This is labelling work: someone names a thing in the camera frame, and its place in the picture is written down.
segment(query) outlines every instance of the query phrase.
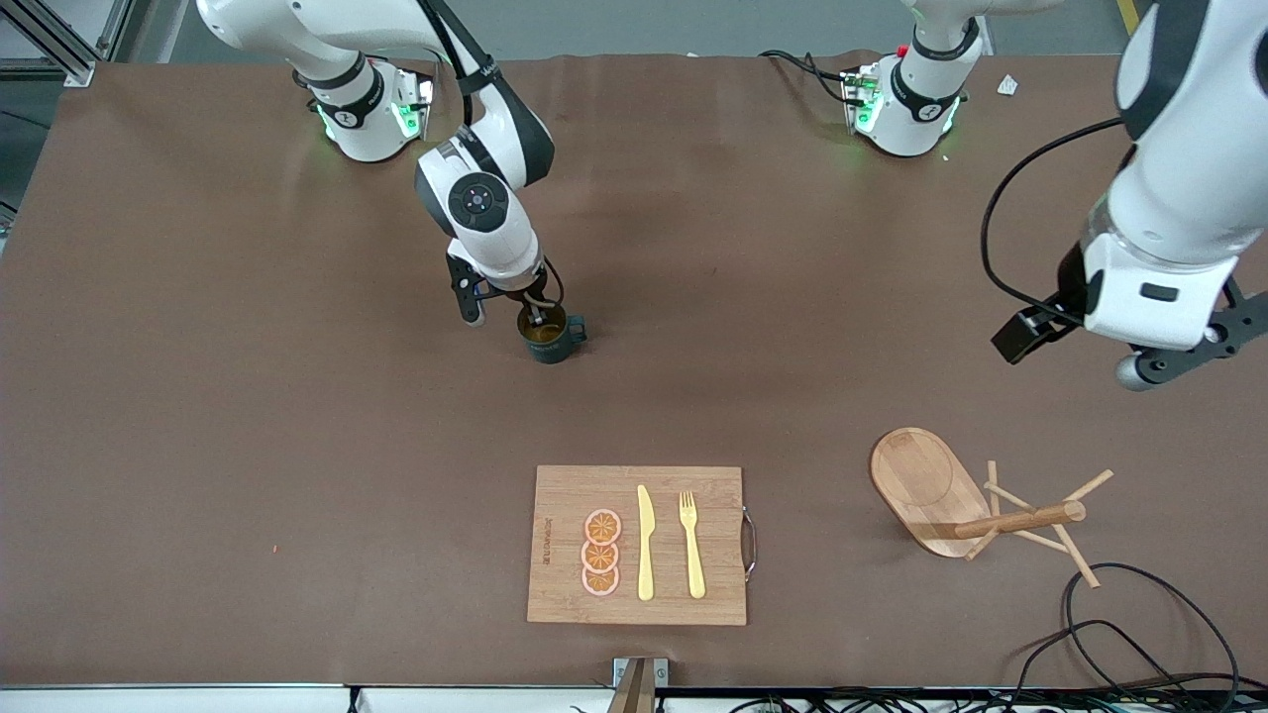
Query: plastic knife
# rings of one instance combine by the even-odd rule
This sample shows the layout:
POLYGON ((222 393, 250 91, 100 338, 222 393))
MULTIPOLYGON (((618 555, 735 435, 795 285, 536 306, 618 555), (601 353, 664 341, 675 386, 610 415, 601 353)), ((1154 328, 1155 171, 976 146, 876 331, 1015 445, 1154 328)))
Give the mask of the plastic knife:
POLYGON ((656 510, 652 509, 652 496, 647 486, 638 486, 638 598, 648 601, 656 595, 652 584, 652 533, 656 532, 656 510))

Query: dark green mug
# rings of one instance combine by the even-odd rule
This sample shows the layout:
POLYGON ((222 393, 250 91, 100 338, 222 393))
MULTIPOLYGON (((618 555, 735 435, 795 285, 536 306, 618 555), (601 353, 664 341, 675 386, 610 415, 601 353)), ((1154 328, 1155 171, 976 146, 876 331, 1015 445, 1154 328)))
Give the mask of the dark green mug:
POLYGON ((563 307, 539 307, 545 317, 540 325, 533 324, 533 312, 524 307, 515 320, 520 337, 529 348, 529 355, 543 364, 558 364, 572 354, 574 346, 586 341, 586 318, 569 316, 563 307))

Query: cutting board handle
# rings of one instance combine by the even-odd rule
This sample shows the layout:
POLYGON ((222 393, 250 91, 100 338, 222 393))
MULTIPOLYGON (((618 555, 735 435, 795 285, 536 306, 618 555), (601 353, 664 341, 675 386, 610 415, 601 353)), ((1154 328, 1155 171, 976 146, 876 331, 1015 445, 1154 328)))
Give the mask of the cutting board handle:
MULTIPOLYGON (((753 516, 748 514, 748 505, 742 505, 739 507, 741 513, 744 515, 744 525, 748 525, 748 565, 744 566, 744 584, 753 577, 753 570, 757 568, 757 525, 753 524, 753 516)), ((744 557, 744 534, 741 532, 739 535, 739 556, 744 557)))

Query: plastic fork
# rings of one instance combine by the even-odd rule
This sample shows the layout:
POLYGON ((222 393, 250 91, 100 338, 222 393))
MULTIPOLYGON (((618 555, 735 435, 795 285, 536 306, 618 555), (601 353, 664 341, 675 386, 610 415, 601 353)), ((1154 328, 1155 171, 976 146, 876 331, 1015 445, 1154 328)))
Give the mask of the plastic fork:
POLYGON ((687 530, 687 586, 694 599, 705 595, 705 571, 700 566, 700 546, 696 544, 696 496, 691 491, 678 494, 678 520, 687 530))

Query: brown tablecloth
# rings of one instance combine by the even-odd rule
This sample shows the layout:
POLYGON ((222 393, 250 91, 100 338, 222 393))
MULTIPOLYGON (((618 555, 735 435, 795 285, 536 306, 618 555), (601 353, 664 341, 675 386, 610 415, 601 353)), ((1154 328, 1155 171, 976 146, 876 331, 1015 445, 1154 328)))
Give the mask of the brown tablecloth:
MULTIPOLYGON (((62 99, 0 261, 4 681, 581 684, 639 653, 685 685, 1014 681, 1073 566, 1018 538, 922 551, 867 476, 904 425, 1032 501, 1117 471, 1083 552, 1172 579, 1263 675, 1264 346, 1134 395, 1110 340, 1018 367, 989 344, 1018 304, 978 264, 987 197, 1113 114, 1113 67, 984 60, 957 128, 898 160, 766 60, 511 63, 558 142, 524 204, 591 334, 541 367, 511 303, 459 320, 424 146, 341 157, 284 66, 103 66, 62 99), (539 463, 743 467, 749 625, 526 623, 539 463)), ((1126 145, 1016 181, 1009 279, 1049 292, 1126 145)), ((1167 596, 1104 582, 1082 613, 1173 670, 1222 666, 1167 596)), ((1097 683, 1065 648, 1031 681, 1097 683)))

